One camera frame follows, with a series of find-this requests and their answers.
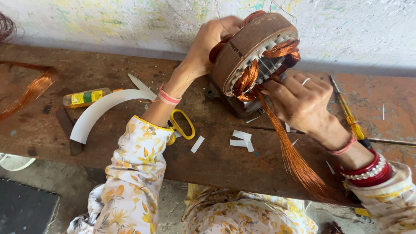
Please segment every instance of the paint-stained wall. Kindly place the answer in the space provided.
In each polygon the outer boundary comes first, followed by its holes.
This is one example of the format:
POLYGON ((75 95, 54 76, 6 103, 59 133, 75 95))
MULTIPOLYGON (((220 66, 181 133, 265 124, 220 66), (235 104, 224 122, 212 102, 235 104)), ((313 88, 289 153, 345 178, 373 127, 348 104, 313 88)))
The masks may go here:
POLYGON ((19 43, 181 59, 200 25, 269 9, 297 26, 299 69, 416 76, 416 0, 0 0, 19 43))

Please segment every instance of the floral sleeve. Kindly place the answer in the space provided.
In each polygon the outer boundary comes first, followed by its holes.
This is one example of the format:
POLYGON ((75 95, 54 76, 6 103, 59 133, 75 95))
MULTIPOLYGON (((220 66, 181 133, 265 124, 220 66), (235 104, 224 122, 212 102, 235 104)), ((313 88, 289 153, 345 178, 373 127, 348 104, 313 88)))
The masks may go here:
POLYGON ((130 119, 119 139, 112 164, 106 168, 107 182, 101 194, 104 208, 95 233, 155 233, 158 196, 166 169, 162 156, 172 129, 130 119))
POLYGON ((416 230, 416 187, 408 166, 390 162, 396 169, 388 181, 372 187, 348 187, 362 201, 382 234, 414 233, 416 230))

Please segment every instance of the screwdriver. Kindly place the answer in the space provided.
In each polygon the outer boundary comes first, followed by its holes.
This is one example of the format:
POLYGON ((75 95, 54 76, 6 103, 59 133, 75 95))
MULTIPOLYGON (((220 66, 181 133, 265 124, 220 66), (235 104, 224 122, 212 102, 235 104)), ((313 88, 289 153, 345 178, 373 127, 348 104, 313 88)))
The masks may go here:
POLYGON ((335 83, 334 78, 331 75, 329 76, 329 78, 331 79, 331 82, 333 86, 335 87, 335 92, 337 93, 339 100, 342 103, 342 107, 344 108, 344 111, 347 115, 347 122, 351 126, 351 130, 354 133, 354 136, 357 138, 358 142, 360 142, 364 147, 366 147, 367 149, 373 149, 370 141, 368 140, 368 138, 364 135, 363 131, 361 130, 361 127, 358 124, 357 118, 353 116, 351 111, 349 110, 347 103, 345 102, 341 92, 338 89, 337 84, 335 83))

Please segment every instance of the scissors handle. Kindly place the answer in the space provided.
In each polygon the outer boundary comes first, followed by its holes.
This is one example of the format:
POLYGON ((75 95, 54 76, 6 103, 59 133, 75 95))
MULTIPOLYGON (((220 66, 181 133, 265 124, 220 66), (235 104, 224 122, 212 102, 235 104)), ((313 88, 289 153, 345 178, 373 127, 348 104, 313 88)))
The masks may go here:
POLYGON ((193 127, 192 122, 190 121, 190 119, 188 118, 188 116, 182 110, 180 110, 180 109, 174 109, 172 111, 171 117, 169 119, 172 122, 173 129, 175 129, 176 131, 178 131, 185 139, 191 140, 195 136, 195 128, 193 127), (189 126, 192 129, 192 134, 190 136, 185 135, 185 133, 183 132, 183 130, 181 129, 181 127, 178 125, 178 123, 174 119, 173 114, 176 113, 176 112, 181 113, 183 116, 185 116, 186 120, 188 121, 189 126))

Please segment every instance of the loose copper wire bundle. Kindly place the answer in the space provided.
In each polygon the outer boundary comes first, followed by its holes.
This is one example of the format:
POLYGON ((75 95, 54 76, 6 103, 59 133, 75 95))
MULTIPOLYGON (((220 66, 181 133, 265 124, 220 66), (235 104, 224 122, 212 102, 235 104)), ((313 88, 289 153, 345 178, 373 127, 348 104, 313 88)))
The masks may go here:
POLYGON ((16 25, 3 13, 0 12, 0 42, 10 40, 16 34, 16 25))
POLYGON ((19 99, 19 102, 14 104, 13 106, 7 108, 0 114, 0 121, 3 121, 7 117, 17 113, 21 110, 25 105, 27 105, 30 101, 38 98, 45 92, 52 84, 55 82, 55 79, 58 76, 58 72, 54 67, 46 67, 46 66, 38 66, 28 63, 22 62, 8 62, 8 61, 0 61, 1 64, 7 64, 10 66, 20 66, 35 70, 41 70, 43 73, 35 79, 30 85, 28 85, 25 94, 19 99))
MULTIPOLYGON (((266 14, 266 12, 256 11, 251 13, 244 19, 242 26, 246 26, 250 21, 262 16, 263 14, 266 14)), ((232 35, 227 35, 226 40, 223 39, 213 48, 213 50, 211 50, 210 61, 213 64, 215 63, 221 49, 224 47, 226 42, 231 39, 231 37, 232 35)), ((300 54, 297 49, 299 42, 299 39, 296 38, 295 40, 289 40, 280 45, 275 45, 271 50, 263 52, 263 56, 265 57, 285 57, 282 65, 271 74, 272 80, 280 81, 278 76, 285 72, 288 68, 295 66, 300 60, 300 54)), ((263 88, 262 85, 255 85, 251 91, 244 94, 244 92, 250 89, 256 82, 257 75, 258 62, 254 59, 251 66, 246 67, 240 74, 240 78, 234 83, 233 94, 240 101, 244 102, 253 101, 256 97, 259 97, 280 139, 285 166, 289 170, 290 174, 293 177, 296 177, 306 188, 306 190, 317 199, 317 201, 333 204, 347 204, 348 202, 346 202, 345 199, 338 198, 334 195, 334 189, 325 184, 325 182, 310 168, 299 152, 292 146, 292 143, 290 142, 286 131, 283 129, 282 124, 269 108, 262 93, 260 92, 260 89, 263 88)))

